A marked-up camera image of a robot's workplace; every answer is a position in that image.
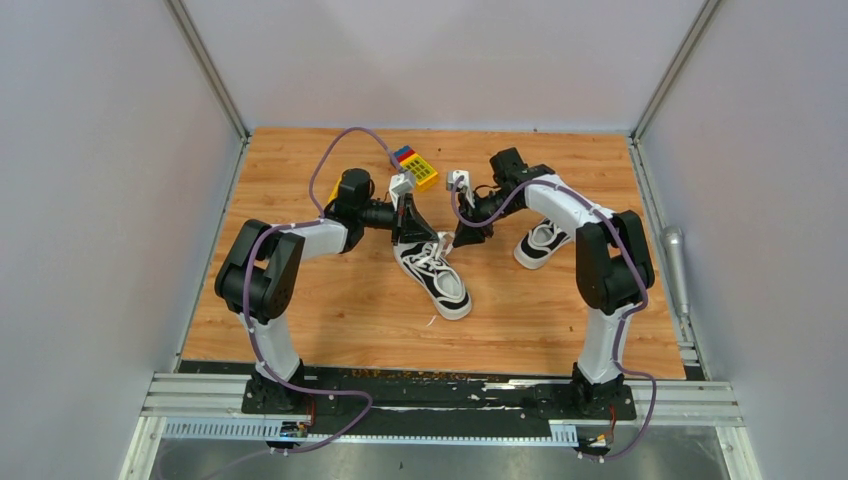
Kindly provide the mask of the black white sneaker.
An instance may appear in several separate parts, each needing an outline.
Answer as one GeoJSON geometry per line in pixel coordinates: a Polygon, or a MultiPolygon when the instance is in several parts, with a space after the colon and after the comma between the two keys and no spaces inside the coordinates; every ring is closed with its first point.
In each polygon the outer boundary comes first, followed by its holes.
{"type": "Polygon", "coordinates": [[[515,260],[524,268],[537,270],[554,253],[572,241],[572,237],[548,218],[530,229],[513,250],[515,260]]]}

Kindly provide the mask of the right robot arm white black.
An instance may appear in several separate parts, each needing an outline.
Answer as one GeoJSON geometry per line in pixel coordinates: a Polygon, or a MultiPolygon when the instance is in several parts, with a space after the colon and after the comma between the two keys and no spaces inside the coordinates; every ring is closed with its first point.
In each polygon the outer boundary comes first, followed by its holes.
{"type": "Polygon", "coordinates": [[[527,209],[542,215],[513,251],[523,267],[544,266],[560,248],[575,248],[575,279],[588,307],[583,349],[569,384],[571,403],[584,417],[596,417],[619,398],[625,371],[621,353],[632,315],[648,303],[655,282],[640,216],[615,212],[568,186],[549,166],[527,165],[516,148],[490,159],[494,189],[482,196],[464,170],[449,173],[446,187],[458,218],[454,247],[485,242],[495,221],[527,209]]]}

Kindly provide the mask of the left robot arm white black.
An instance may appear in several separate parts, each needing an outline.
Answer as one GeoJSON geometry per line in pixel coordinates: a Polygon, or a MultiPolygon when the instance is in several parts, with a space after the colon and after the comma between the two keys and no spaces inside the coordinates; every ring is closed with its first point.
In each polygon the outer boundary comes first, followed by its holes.
{"type": "Polygon", "coordinates": [[[276,225],[250,219],[241,227],[214,291],[247,330],[255,369],[279,411],[298,411],[311,391],[303,383],[302,360],[286,318],[302,262],[351,251],[366,229],[390,231],[395,244],[434,239],[435,231],[414,205],[415,188],[414,175],[403,171],[391,177],[388,197],[380,200],[366,170],[348,169],[317,219],[276,225]]]}

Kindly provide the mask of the white shoe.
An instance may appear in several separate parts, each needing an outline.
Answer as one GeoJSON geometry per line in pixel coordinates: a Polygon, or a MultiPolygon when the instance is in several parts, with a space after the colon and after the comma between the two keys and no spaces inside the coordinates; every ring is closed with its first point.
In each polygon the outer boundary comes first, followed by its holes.
{"type": "Polygon", "coordinates": [[[441,317],[457,321],[471,312],[471,295],[439,242],[398,244],[393,255],[401,269],[425,290],[441,317]]]}

